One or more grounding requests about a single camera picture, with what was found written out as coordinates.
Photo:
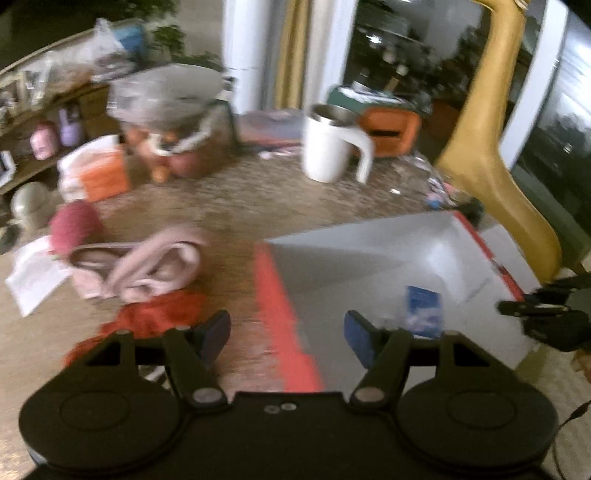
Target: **curtain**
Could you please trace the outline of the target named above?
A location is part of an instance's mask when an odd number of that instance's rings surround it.
[[[274,108],[300,108],[312,0],[287,0],[275,75]]]

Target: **cardboard box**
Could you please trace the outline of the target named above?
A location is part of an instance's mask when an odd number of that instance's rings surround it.
[[[401,326],[407,286],[439,293],[444,328],[464,333],[510,368],[535,345],[517,319],[496,312],[497,301],[522,292],[457,212],[270,239],[256,247],[255,274],[286,391],[348,396],[365,370],[344,339],[345,313],[357,310],[378,327]],[[407,388],[433,375],[432,367],[412,368]]]

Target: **purple bottle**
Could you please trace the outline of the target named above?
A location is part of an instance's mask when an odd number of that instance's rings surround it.
[[[60,109],[60,139],[64,147],[78,147],[84,141],[84,129],[75,105]]]

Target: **pink yarn ball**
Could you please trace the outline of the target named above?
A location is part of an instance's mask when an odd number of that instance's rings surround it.
[[[57,255],[66,257],[86,243],[86,239],[103,231],[96,208],[84,200],[63,205],[51,219],[50,245]]]

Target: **glass door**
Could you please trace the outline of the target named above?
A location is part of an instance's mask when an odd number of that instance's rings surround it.
[[[509,94],[509,119],[540,35],[547,0],[532,0]],[[410,97],[430,111],[417,148],[436,160],[455,128],[482,56],[491,15],[471,0],[359,0],[342,83]]]
[[[572,267],[591,249],[591,30],[569,19],[553,83],[512,170]]]

